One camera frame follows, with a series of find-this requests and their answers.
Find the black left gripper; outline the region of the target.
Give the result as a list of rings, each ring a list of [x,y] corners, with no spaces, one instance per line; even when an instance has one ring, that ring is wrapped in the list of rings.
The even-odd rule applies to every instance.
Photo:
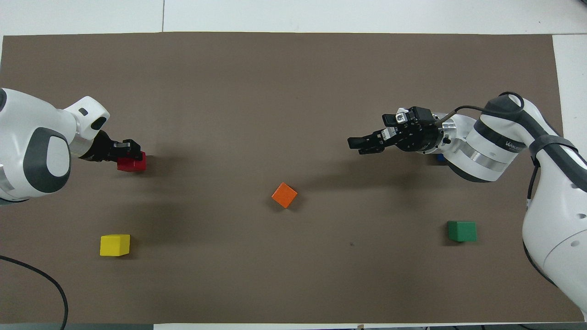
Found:
[[[112,140],[104,130],[100,130],[96,134],[90,148],[80,158],[92,162],[116,162],[118,156],[113,152],[116,144],[119,144],[119,158],[133,159],[136,161],[143,160],[143,153],[138,143],[132,139],[125,139],[122,142]]]

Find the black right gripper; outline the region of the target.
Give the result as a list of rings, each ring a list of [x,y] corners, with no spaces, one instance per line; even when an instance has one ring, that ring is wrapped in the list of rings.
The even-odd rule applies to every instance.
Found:
[[[383,124],[385,127],[400,127],[404,134],[400,142],[396,129],[382,129],[363,137],[349,137],[348,146],[361,155],[381,153],[397,143],[404,152],[431,152],[438,148],[443,137],[442,130],[436,125],[439,119],[436,113],[423,107],[398,109],[395,114],[384,114]]]

